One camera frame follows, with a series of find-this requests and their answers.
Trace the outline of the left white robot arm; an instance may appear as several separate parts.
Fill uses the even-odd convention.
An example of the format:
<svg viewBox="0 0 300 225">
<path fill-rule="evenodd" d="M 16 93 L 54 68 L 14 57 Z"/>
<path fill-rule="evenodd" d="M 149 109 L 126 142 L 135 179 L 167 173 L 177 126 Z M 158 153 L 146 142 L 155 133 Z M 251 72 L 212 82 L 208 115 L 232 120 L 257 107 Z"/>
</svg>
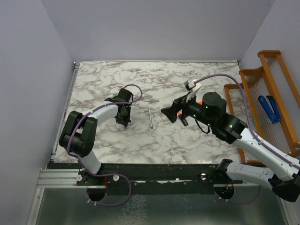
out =
<svg viewBox="0 0 300 225">
<path fill-rule="evenodd" d="M 68 115 L 59 146 L 89 171 L 87 179 L 93 185 L 100 184 L 104 178 L 100 171 L 102 164 L 93 151 L 97 127 L 112 118 L 117 124 L 127 127 L 131 122 L 132 100 L 133 93 L 122 88 L 117 96 L 106 99 L 101 106 L 87 112 L 72 111 Z"/>
</svg>

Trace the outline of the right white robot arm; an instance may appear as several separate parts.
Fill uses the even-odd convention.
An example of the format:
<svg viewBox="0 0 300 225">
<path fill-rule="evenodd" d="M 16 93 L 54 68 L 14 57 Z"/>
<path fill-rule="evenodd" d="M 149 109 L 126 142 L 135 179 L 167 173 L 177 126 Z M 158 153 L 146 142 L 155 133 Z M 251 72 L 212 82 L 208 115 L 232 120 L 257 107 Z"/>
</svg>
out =
<svg viewBox="0 0 300 225">
<path fill-rule="evenodd" d="M 210 127 L 216 138 L 248 151 L 264 164 L 264 168 L 243 165 L 223 159 L 216 167 L 215 177 L 220 183 L 243 180 L 272 190 L 278 197 L 295 202 L 300 195 L 300 162 L 263 140 L 248 125 L 226 112 L 226 101 L 216 92 L 204 94 L 202 103 L 196 98 L 188 100 L 182 96 L 170 107 L 161 109 L 170 122 L 181 120 L 187 125 L 186 117 L 192 117 Z"/>
</svg>

